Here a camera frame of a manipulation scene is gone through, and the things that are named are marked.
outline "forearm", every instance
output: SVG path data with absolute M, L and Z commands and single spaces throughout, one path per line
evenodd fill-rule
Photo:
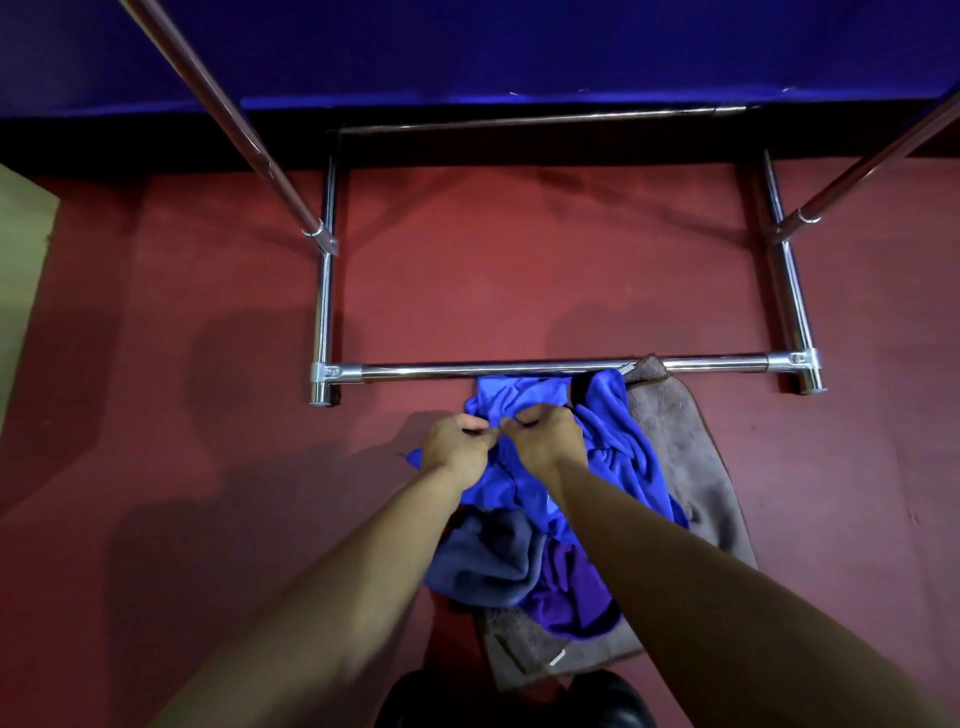
M 773 580 L 582 465 L 546 481 L 696 725 L 946 725 L 893 664 Z
M 279 726 L 348 682 L 389 639 L 460 490 L 422 473 L 222 649 L 156 726 Z

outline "gray towel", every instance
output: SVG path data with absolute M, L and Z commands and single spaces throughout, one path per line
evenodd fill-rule
M 653 445 L 690 531 L 756 567 L 733 484 L 693 395 L 654 356 L 641 360 L 624 379 L 630 413 Z M 582 643 L 548 635 L 517 608 L 482 610 L 477 622 L 501 691 L 597 669 L 643 649 L 625 619 L 609 635 Z
M 472 607 L 512 607 L 540 579 L 545 543 L 523 511 L 471 507 L 437 546 L 423 581 Z

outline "finger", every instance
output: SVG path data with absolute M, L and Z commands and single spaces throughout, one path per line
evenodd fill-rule
M 547 413 L 554 408 L 553 404 L 534 404 L 532 407 L 527 407 L 524 410 L 520 410 L 516 413 L 516 419 L 518 422 L 522 422 L 525 425 L 534 423 L 537 420 L 542 420 L 547 416 Z
M 500 439 L 500 428 L 499 427 L 487 427 L 483 432 L 477 435 L 477 440 L 482 442 L 487 449 L 492 448 L 496 445 L 496 441 Z
M 451 419 L 453 423 L 461 429 L 486 429 L 490 426 L 490 423 L 482 417 L 474 417 L 473 415 L 468 415 L 466 412 L 454 415 Z
M 513 418 L 504 417 L 500 420 L 500 431 L 511 440 L 515 440 L 516 436 L 523 431 L 523 425 Z

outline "metal clothes rack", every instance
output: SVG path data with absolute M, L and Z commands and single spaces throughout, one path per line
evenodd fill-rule
M 333 282 L 339 245 L 334 237 L 337 206 L 339 143 L 333 145 L 326 169 L 324 217 L 317 218 L 298 190 L 279 168 L 244 116 L 217 84 L 203 62 L 157 0 L 121 0 L 130 15 L 180 74 L 186 84 L 224 130 L 237 150 L 264 182 L 283 200 L 303 234 L 313 238 L 320 253 L 314 362 L 310 367 L 310 404 L 330 406 L 339 401 L 344 384 L 400 379 L 440 379 L 488 375 L 569 376 L 615 368 L 626 373 L 637 359 L 584 359 L 568 361 L 461 362 L 440 364 L 356 364 L 332 361 Z M 346 127 L 339 135 L 369 136 L 382 133 L 441 132 L 451 129 L 537 126 L 591 121 L 615 121 L 675 116 L 718 116 L 746 111 L 744 106 L 699 106 L 675 109 L 601 111 L 596 113 L 526 116 L 451 123 L 399 124 Z M 707 356 L 664 356 L 666 370 L 692 372 L 769 372 L 796 375 L 800 394 L 826 391 L 821 376 L 820 356 L 806 316 L 804 293 L 794 260 L 791 242 L 805 228 L 819 223 L 824 213 L 842 200 L 876 170 L 903 158 L 960 116 L 960 84 L 955 85 L 928 109 L 906 125 L 889 144 L 864 157 L 828 184 L 809 202 L 789 215 L 783 214 L 777 174 L 770 154 L 763 150 L 759 172 L 766 198 L 769 227 L 764 235 L 770 273 L 786 352 L 719 354 Z

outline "vertical pole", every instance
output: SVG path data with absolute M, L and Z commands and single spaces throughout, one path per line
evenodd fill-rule
M 337 211 L 337 162 L 340 156 L 340 133 L 331 135 L 330 152 L 326 160 L 326 191 L 324 194 L 324 220 L 330 234 L 334 233 L 334 214 Z M 321 251 L 317 290 L 317 324 L 314 332 L 314 381 L 310 385 L 310 404 L 315 407 L 331 407 L 340 402 L 340 388 L 323 381 L 316 373 L 329 364 L 333 352 L 333 266 L 336 255 Z
M 797 207 L 784 219 L 773 221 L 767 233 L 771 243 L 779 243 L 792 237 L 810 225 L 820 222 L 831 207 L 850 194 L 876 170 L 892 161 L 902 159 L 913 150 L 960 118 L 960 83 L 950 88 L 927 109 L 915 117 L 896 139 L 869 157 L 860 159 L 846 172 Z
M 324 226 L 323 220 L 318 220 L 310 211 L 310 206 L 270 156 L 247 117 L 213 78 L 159 0 L 120 1 L 167 62 L 180 74 L 197 100 L 224 130 L 236 150 L 250 163 L 260 179 L 287 205 L 303 234 L 312 237 L 324 255 L 336 255 L 337 241 L 333 233 Z
M 763 150 L 761 166 L 767 211 L 771 223 L 778 225 L 783 220 L 783 205 L 780 202 L 780 186 L 777 184 L 774 163 L 766 149 Z M 777 241 L 766 247 L 785 344 L 794 352 L 803 352 L 806 357 L 806 368 L 797 373 L 800 394 L 826 392 L 827 388 L 820 375 L 820 357 L 813 346 L 813 334 L 810 333 L 810 322 L 806 318 L 804 291 L 800 287 L 797 262 L 794 260 L 790 241 Z

